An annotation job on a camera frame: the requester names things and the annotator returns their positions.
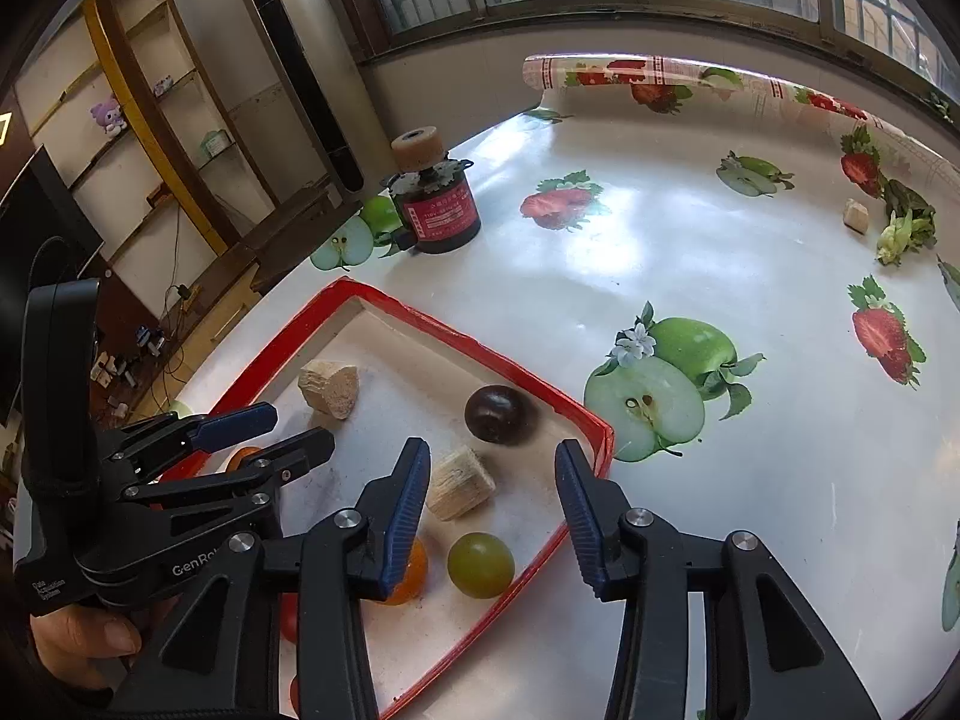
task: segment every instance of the wood chunk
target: wood chunk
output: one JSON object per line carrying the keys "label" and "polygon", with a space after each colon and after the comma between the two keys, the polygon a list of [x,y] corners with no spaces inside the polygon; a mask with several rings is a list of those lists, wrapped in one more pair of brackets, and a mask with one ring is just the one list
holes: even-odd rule
{"label": "wood chunk", "polygon": [[311,409],[346,419],[357,402],[360,380],[356,365],[327,360],[311,360],[296,381]]}
{"label": "wood chunk", "polygon": [[461,446],[430,471],[426,506],[444,522],[479,506],[496,490],[493,477],[468,446]]}
{"label": "wood chunk", "polygon": [[843,224],[860,234],[867,232],[870,227],[870,212],[867,206],[853,199],[847,200],[847,205],[843,208]]}

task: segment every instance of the drawer handle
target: drawer handle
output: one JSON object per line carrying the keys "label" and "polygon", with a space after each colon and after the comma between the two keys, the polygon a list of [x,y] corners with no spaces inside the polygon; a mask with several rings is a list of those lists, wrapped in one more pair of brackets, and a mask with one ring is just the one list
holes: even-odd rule
{"label": "drawer handle", "polygon": [[219,343],[224,338],[227,338],[227,333],[230,332],[234,327],[237,327],[237,324],[240,322],[240,319],[246,317],[247,312],[250,310],[246,303],[244,303],[240,308],[233,312],[233,316],[230,317],[213,336],[210,338],[210,343]]}

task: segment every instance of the beige cylinder cap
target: beige cylinder cap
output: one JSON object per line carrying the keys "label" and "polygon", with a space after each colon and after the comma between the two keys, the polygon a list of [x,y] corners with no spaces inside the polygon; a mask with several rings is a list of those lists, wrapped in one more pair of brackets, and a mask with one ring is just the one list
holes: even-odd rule
{"label": "beige cylinder cap", "polygon": [[404,132],[390,146],[400,172],[426,170],[446,156],[437,127],[418,127]]}

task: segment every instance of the green grape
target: green grape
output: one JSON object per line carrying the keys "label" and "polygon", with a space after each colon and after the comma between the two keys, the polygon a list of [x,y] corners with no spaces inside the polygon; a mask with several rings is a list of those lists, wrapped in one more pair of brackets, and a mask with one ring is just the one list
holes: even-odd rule
{"label": "green grape", "polygon": [[464,595],[496,598],[514,580],[514,556],[496,536],[467,533],[450,547],[446,571]]}

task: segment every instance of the window frame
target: window frame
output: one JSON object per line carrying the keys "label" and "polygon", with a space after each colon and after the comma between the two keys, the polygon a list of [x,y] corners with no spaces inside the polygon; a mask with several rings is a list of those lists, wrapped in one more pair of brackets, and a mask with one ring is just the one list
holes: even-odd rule
{"label": "window frame", "polygon": [[878,81],[925,109],[934,119],[945,124],[954,136],[960,135],[960,128],[946,121],[930,103],[933,95],[953,103],[949,95],[918,71],[835,28],[834,0],[817,0],[816,22],[771,7],[732,0],[521,0],[493,6],[487,5],[485,0],[467,0],[467,12],[395,34],[391,33],[380,0],[342,1],[360,44],[356,58],[364,65],[374,64],[414,45],[463,38],[472,31],[590,15],[608,19],[659,16],[747,29],[775,39],[786,39],[795,47],[813,52],[834,65]]}

